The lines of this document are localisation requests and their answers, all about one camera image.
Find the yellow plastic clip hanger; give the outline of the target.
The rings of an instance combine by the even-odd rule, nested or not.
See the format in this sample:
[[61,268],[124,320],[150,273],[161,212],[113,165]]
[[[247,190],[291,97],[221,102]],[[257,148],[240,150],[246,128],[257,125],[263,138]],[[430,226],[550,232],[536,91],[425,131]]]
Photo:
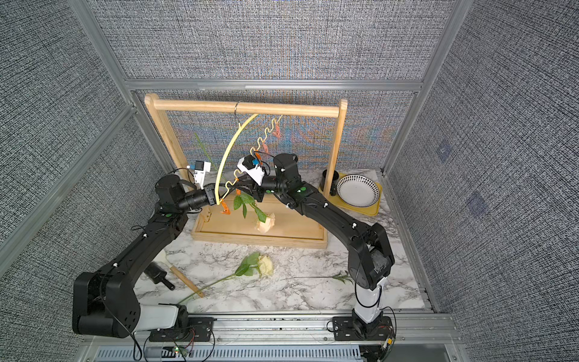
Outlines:
[[220,205],[225,197],[220,195],[220,181],[223,175],[223,171],[224,171],[224,167],[226,165],[226,161],[229,157],[230,152],[232,151],[232,148],[235,144],[235,142],[237,141],[238,137],[241,135],[242,131],[247,127],[247,125],[249,125],[250,122],[252,122],[258,115],[261,114],[270,114],[270,115],[279,115],[279,117],[277,119],[273,119],[271,121],[271,126],[269,128],[265,128],[264,130],[264,137],[259,137],[257,140],[257,147],[252,147],[250,149],[250,153],[253,154],[254,152],[259,151],[260,149],[262,149],[263,143],[265,143],[266,140],[268,140],[268,135],[271,134],[274,131],[275,126],[280,122],[282,115],[281,115],[281,111],[277,110],[277,108],[279,106],[276,106],[272,103],[264,103],[263,105],[257,105],[257,106],[250,106],[247,103],[248,106],[248,110],[250,113],[253,113],[252,116],[250,116],[248,119],[246,119],[243,123],[239,122],[238,123],[238,129],[236,130],[236,132],[234,133],[234,136],[230,139],[230,142],[225,150],[225,152],[223,153],[223,157],[222,160],[220,162],[220,166],[218,169],[218,173],[217,173],[217,179],[215,182],[215,190],[214,190],[214,194],[216,197],[216,202],[217,205]]

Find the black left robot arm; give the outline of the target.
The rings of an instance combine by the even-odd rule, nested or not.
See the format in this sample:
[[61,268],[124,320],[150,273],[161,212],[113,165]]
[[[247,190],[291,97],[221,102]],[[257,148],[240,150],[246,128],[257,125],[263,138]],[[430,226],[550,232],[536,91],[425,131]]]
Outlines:
[[214,188],[185,191],[176,174],[155,184],[158,202],[142,232],[112,261],[83,272],[73,285],[72,329],[79,335],[125,338],[137,330],[142,308],[134,285],[188,222],[188,213],[215,205]]

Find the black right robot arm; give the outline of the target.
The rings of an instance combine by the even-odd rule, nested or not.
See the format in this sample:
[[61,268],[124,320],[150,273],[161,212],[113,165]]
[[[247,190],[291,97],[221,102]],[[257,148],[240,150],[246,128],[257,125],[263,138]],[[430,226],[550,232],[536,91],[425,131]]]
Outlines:
[[348,274],[354,281],[353,315],[359,326],[375,327],[383,316],[380,306],[387,277],[395,264],[386,230],[354,219],[331,204],[317,187],[301,178],[298,157],[283,153],[272,158],[273,175],[265,173],[255,155],[238,161],[236,188],[261,202],[272,194],[287,208],[314,220],[334,235],[348,251]]

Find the white rose with stem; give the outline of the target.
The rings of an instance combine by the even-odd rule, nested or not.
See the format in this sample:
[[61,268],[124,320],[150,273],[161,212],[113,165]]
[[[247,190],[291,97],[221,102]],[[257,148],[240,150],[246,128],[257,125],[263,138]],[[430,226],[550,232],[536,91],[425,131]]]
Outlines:
[[226,281],[230,281],[241,277],[252,277],[255,275],[259,276],[260,278],[263,277],[269,278],[272,277],[273,274],[274,274],[274,264],[271,258],[265,254],[256,251],[244,257],[244,259],[241,261],[240,265],[238,266],[238,268],[235,270],[234,273],[224,278],[218,279],[217,281],[209,283],[208,285],[203,286],[200,289],[199,293],[193,293],[187,296],[186,298],[179,301],[178,304],[185,305],[189,300],[193,300],[195,297],[201,298],[202,292],[205,292],[211,289],[212,287]]

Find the peach rose with stem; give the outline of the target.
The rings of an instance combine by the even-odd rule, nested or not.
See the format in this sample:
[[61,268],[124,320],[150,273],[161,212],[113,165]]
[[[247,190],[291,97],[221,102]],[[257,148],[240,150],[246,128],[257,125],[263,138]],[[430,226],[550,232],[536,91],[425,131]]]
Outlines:
[[[250,153],[250,155],[258,158],[261,165],[266,164],[266,162],[262,161],[262,159],[258,156],[258,153],[265,153],[265,152],[263,152],[262,149],[260,149],[259,151],[254,152],[253,154]],[[268,176],[269,172],[270,172],[270,170],[265,171],[265,176]],[[227,182],[225,184],[226,193],[224,194],[224,197],[226,197],[230,193],[230,191],[233,190],[236,183],[241,182],[240,177],[242,176],[242,174],[243,173],[241,173],[238,170],[238,166],[237,166],[237,169],[234,171],[235,182],[233,182],[233,183]],[[274,214],[271,214],[271,215],[266,214],[256,205],[256,203],[257,202],[254,199],[250,200],[248,197],[245,197],[242,195],[237,195],[234,199],[234,208],[235,208],[235,210],[238,208],[242,208],[243,215],[244,215],[244,217],[246,217],[247,216],[247,205],[251,206],[254,209],[254,211],[256,212],[256,215],[258,217],[258,223],[257,223],[256,229],[262,233],[266,233],[274,226]]]

